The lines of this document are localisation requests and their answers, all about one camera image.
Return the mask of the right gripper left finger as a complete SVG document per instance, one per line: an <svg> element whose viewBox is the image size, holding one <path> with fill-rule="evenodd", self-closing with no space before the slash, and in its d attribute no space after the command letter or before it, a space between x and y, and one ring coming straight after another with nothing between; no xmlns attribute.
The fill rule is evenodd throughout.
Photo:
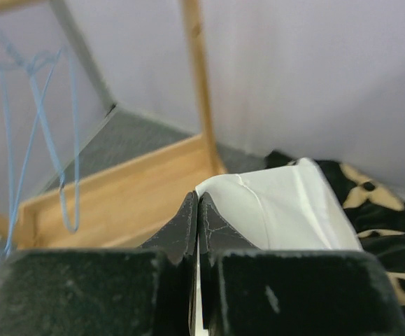
<svg viewBox="0 0 405 336"><path fill-rule="evenodd" d="M193 335L198 198L136 248L34 249L0 263L0 335Z"/></svg>

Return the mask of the white shirt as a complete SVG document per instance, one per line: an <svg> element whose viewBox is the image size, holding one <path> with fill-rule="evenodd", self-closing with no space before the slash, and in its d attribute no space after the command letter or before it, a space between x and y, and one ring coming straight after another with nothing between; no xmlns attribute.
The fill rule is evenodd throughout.
<svg viewBox="0 0 405 336"><path fill-rule="evenodd" d="M227 249L362 251L319 164L306 157L282 167L223 174L196 186L201 314L213 313L214 264Z"/></svg>

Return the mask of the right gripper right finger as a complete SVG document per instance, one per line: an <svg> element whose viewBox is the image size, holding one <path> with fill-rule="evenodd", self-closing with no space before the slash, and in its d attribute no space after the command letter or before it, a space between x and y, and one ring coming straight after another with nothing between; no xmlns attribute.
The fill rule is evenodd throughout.
<svg viewBox="0 0 405 336"><path fill-rule="evenodd" d="M199 255L210 335L405 335L390 281L368 253L258 249L205 194Z"/></svg>

